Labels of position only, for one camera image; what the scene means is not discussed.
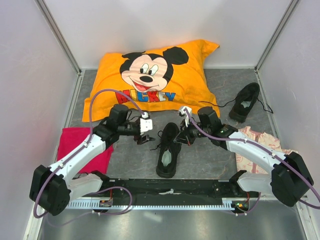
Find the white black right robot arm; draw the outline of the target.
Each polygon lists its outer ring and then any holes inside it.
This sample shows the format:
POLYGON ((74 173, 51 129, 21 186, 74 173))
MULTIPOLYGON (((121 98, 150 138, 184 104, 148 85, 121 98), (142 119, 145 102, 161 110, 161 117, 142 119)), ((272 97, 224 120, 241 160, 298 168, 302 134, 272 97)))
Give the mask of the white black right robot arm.
POLYGON ((235 197, 245 192, 259 192, 273 195, 282 204, 293 207, 302 197, 312 191, 316 198, 320 194, 314 188, 314 181, 302 158, 296 152, 289 154, 276 151, 228 124, 222 124, 212 107, 198 110, 199 121, 192 118, 192 109, 182 106, 178 114, 184 117, 175 142, 192 145, 196 138, 208 138, 215 146, 239 154, 261 167, 264 173, 242 170, 235 181, 229 184, 229 191, 235 197))

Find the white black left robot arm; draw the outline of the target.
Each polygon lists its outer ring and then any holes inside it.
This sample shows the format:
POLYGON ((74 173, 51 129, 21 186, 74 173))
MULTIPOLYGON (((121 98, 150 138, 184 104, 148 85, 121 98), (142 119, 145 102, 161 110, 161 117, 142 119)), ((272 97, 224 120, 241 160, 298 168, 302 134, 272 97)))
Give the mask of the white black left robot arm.
POLYGON ((106 196, 110 185, 98 171, 75 178, 91 160, 105 152, 121 136, 132 136, 138 145, 153 141, 148 131, 153 129, 153 121, 143 112, 135 121, 127 119, 129 108, 116 104, 109 116, 90 130, 90 134, 75 149, 50 166, 39 165, 33 172, 29 197, 34 201, 33 214, 40 218, 37 208, 56 216, 69 202, 88 194, 106 196))

